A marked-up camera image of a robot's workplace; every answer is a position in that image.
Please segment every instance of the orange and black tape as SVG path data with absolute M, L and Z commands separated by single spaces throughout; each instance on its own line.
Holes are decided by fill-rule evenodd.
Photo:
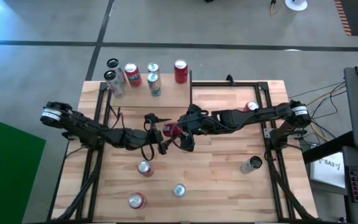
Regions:
M 351 27 L 349 26 L 349 23 L 347 22 L 347 18 L 345 15 L 345 11 L 343 10 L 342 3 L 340 0 L 335 0 L 335 6 L 338 10 L 339 18 L 341 19 L 343 29 L 345 30 L 346 35 L 352 35 Z

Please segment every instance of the white base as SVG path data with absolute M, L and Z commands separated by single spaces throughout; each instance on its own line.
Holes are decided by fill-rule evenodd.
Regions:
M 306 0 L 301 4 L 294 4 L 292 0 L 285 0 L 285 5 L 287 8 L 294 10 L 296 12 L 300 12 L 305 10 L 308 7 L 308 2 Z

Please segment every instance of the white sticker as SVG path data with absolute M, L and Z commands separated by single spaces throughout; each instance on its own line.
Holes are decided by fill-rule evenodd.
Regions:
M 298 110 L 308 110 L 305 106 L 297 106 L 296 108 L 292 108 L 292 111 L 298 111 Z
M 48 112 L 43 112 L 41 116 L 47 116 L 49 118 L 55 119 L 57 121 L 60 121 L 60 117 L 57 115 L 54 115 L 52 113 L 48 113 Z
M 45 108 L 44 112 L 53 113 L 53 114 L 58 115 L 58 116 L 62 115 L 62 112 L 57 111 L 57 110 L 53 110 L 53 109 L 49 109 L 49 108 Z
M 308 114 L 308 111 L 303 110 L 303 111 L 296 111 L 295 112 L 295 116 L 302 115 L 302 114 Z

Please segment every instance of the table leg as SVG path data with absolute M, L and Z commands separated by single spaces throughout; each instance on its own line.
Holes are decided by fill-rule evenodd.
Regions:
M 349 131 L 329 142 L 304 152 L 303 161 L 305 164 L 309 164 L 334 153 L 342 152 L 343 146 L 354 146 L 353 131 Z

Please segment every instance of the black metal frame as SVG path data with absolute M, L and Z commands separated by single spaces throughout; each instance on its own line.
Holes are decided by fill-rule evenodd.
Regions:
M 240 87 L 254 88 L 255 95 L 256 95 L 256 101 L 260 105 L 260 107 L 263 107 L 261 91 L 264 91 L 267 106 L 268 107 L 272 106 L 272 100 L 270 98 L 270 92 L 269 92 L 269 85 L 267 82 L 235 82 L 231 75 L 228 75 L 226 78 L 226 81 L 223 81 L 223 82 L 193 82 L 192 71 L 190 70 L 190 83 L 191 83 L 191 85 L 190 85 L 190 102 L 191 103 L 193 102 L 193 99 L 192 99 L 193 87 L 240 86 Z M 100 88 L 99 88 L 98 102 L 96 104 L 95 115 L 94 115 L 94 120 L 96 120 L 96 121 L 98 121 L 99 116 L 100 116 L 100 110 L 101 110 L 101 105 L 103 102 L 103 96 L 104 96 L 104 93 L 106 90 L 107 90 L 107 85 L 105 83 L 101 83 Z M 108 103 L 110 102 L 110 99 L 111 99 L 111 92 L 109 91 L 108 97 L 107 97 L 107 102 L 106 102 L 106 109 L 105 109 L 106 111 L 105 111 L 104 119 L 103 119 L 103 124 L 105 124 L 105 125 L 108 124 L 108 119 L 109 119 Z M 270 123 L 272 125 L 272 128 L 277 128 L 277 125 L 274 121 L 271 121 Z M 262 135 L 263 135 L 264 141 L 267 142 L 268 139 L 263 134 L 264 129 L 267 127 L 266 123 L 265 122 L 261 123 L 260 127 L 262 128 Z M 269 149 L 267 144 L 265 144 L 265 150 L 266 150 L 267 156 L 269 158 L 272 158 L 271 149 Z M 94 167 L 94 171 L 96 170 L 96 172 L 93 172 L 94 176 L 92 176 L 92 175 L 90 176 L 91 161 L 92 161 L 92 156 L 93 156 L 94 150 L 92 150 L 92 149 L 88 150 L 88 154 L 87 154 L 86 162 L 85 162 L 84 174 L 83 174 L 83 181 L 81 184 L 81 190 L 80 190 L 79 194 L 76 196 L 76 199 L 79 198 L 79 200 L 78 200 L 79 202 L 78 202 L 77 206 L 72 208 L 77 211 L 77 213 L 75 215 L 75 219 L 73 219 L 73 220 L 51 220 L 53 207 L 55 205 L 55 199 L 57 197 L 58 186 L 60 183 L 60 177 L 62 176 L 62 171 L 63 171 L 63 166 L 64 166 L 64 161 L 63 161 L 62 168 L 60 171 L 59 181 L 57 183 L 54 197 L 52 200 L 52 204 L 50 206 L 49 215 L 48 215 L 47 221 L 45 223 L 93 223 L 93 214 L 94 214 L 94 207 L 95 207 L 96 196 L 97 196 L 97 191 L 98 191 L 98 182 L 99 182 L 99 175 L 100 175 L 100 170 L 101 170 L 101 162 L 102 162 L 102 158 L 103 158 L 103 151 L 104 151 L 104 143 L 103 143 L 103 147 L 101 149 L 98 149 L 98 156 L 97 156 L 96 164 Z M 289 187 L 287 172 L 285 169 L 283 154 L 281 151 L 277 151 L 277 159 L 278 159 L 278 164 L 280 167 L 281 178 L 284 181 L 285 185 L 287 187 Z M 323 222 L 323 221 L 319 221 L 319 220 L 296 219 L 294 207 L 291 204 L 287 195 L 285 196 L 285 198 L 286 198 L 289 218 L 283 217 L 280 194 L 278 192 L 278 186 L 277 186 L 278 183 L 273 178 L 272 169 L 269 168 L 269 172 L 270 172 L 270 180 L 272 183 L 273 198 L 274 198 L 274 202 L 275 202 L 275 209 L 276 209 L 278 222 L 293 223 L 293 224 L 309 224 L 309 223 L 310 224 L 312 224 L 312 223 L 333 224 L 333 222 Z M 91 185 L 91 184 L 89 184 L 90 181 L 91 181 L 91 184 L 93 184 L 93 186 L 92 186 L 92 190 L 91 190 L 91 198 L 89 201 L 89 211 L 88 211 L 88 216 L 86 218 L 83 218 L 82 212 L 83 212 L 84 197 L 86 195 L 87 190 L 89 189 L 89 187 Z

